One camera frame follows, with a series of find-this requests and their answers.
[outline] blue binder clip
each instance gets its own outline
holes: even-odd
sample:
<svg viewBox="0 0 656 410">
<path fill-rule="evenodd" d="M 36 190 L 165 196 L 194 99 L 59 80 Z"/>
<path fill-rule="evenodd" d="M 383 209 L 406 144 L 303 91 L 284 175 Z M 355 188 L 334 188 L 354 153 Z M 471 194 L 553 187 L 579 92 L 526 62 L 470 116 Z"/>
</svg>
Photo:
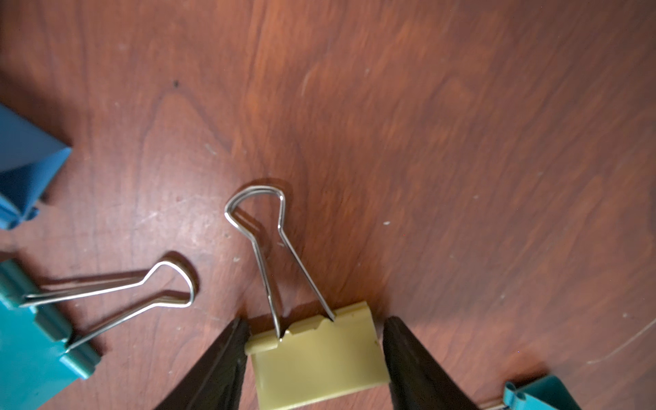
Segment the blue binder clip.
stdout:
<svg viewBox="0 0 656 410">
<path fill-rule="evenodd" d="M 545 376 L 521 388 L 506 383 L 503 403 L 510 410 L 581 410 L 560 379 Z"/>
<path fill-rule="evenodd" d="M 39 214 L 34 203 L 71 149 L 0 104 L 0 228 Z"/>
<path fill-rule="evenodd" d="M 51 305 L 142 285 L 162 266 L 184 278 L 188 297 L 155 297 L 81 337 L 73 336 L 71 323 Z M 156 306 L 185 308 L 196 292 L 190 273 L 171 260 L 160 260 L 145 275 L 48 292 L 41 292 L 13 260 L 0 263 L 0 408 L 37 409 L 73 381 L 93 374 L 100 356 L 90 339 Z"/>
</svg>

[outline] wood grain surface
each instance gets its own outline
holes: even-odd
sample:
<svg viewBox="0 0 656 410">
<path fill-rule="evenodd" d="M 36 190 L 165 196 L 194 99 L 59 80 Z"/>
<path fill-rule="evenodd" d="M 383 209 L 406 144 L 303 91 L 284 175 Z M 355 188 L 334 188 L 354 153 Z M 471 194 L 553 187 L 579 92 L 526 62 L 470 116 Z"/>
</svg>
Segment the wood grain surface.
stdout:
<svg viewBox="0 0 656 410">
<path fill-rule="evenodd" d="M 0 0 L 0 102 L 73 146 L 2 251 L 42 284 L 167 251 L 200 280 L 43 408 L 151 409 L 231 319 L 272 326 L 222 214 L 253 181 L 331 306 L 403 318 L 475 402 L 551 372 L 585 409 L 656 408 L 655 31 L 639 0 Z M 275 233 L 274 199 L 243 209 Z M 283 324 L 319 312 L 265 248 Z M 172 278 L 61 309 L 83 331 Z"/>
</svg>

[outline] binder clip body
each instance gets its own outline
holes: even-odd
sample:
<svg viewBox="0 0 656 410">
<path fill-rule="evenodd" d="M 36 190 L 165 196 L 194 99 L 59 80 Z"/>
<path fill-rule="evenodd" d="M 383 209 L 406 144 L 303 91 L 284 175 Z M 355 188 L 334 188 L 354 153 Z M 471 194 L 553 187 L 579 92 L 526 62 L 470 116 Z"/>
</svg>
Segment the binder clip body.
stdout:
<svg viewBox="0 0 656 410">
<path fill-rule="evenodd" d="M 260 247 L 253 233 L 232 215 L 241 201 L 259 194 L 272 194 L 280 199 L 277 225 L 280 238 L 301 267 L 328 318 L 317 315 L 293 323 L 281 332 Z M 390 376 L 367 303 L 330 309 L 283 229 L 284 193 L 271 186 L 248 187 L 229 200 L 225 216 L 251 240 L 274 321 L 274 329 L 253 335 L 245 346 L 255 371 L 260 409 L 293 409 L 388 384 Z"/>
<path fill-rule="evenodd" d="M 190 288 L 188 298 L 155 297 L 82 337 L 73 335 L 71 323 L 52 305 L 142 285 L 163 265 L 182 275 Z M 0 408 L 37 409 L 73 381 L 93 374 L 100 356 L 90 339 L 156 306 L 187 307 L 195 293 L 189 273 L 168 260 L 145 275 L 47 292 L 40 291 L 13 260 L 0 263 Z"/>
<path fill-rule="evenodd" d="M 0 228 L 38 215 L 34 203 L 71 149 L 0 104 Z"/>
<path fill-rule="evenodd" d="M 545 376 L 521 388 L 507 382 L 503 403 L 509 410 L 581 410 L 563 382 L 554 375 Z"/>
</svg>

